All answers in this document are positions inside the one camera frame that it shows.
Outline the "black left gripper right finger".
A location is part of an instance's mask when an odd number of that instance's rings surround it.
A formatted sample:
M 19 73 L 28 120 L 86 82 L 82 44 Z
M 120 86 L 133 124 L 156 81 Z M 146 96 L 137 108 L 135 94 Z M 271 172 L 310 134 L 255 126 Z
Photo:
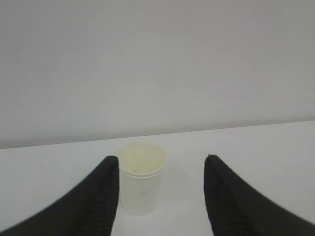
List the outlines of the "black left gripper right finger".
M 252 188 L 218 156 L 204 165 L 204 196 L 216 236 L 313 236 L 314 224 Z

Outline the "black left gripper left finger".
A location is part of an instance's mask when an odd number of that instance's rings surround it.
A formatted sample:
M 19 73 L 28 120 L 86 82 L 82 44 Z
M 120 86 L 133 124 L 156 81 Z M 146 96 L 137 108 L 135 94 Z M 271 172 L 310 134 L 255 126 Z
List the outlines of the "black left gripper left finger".
M 109 236 L 119 199 L 119 163 L 105 157 L 56 202 L 4 230 L 2 236 Z

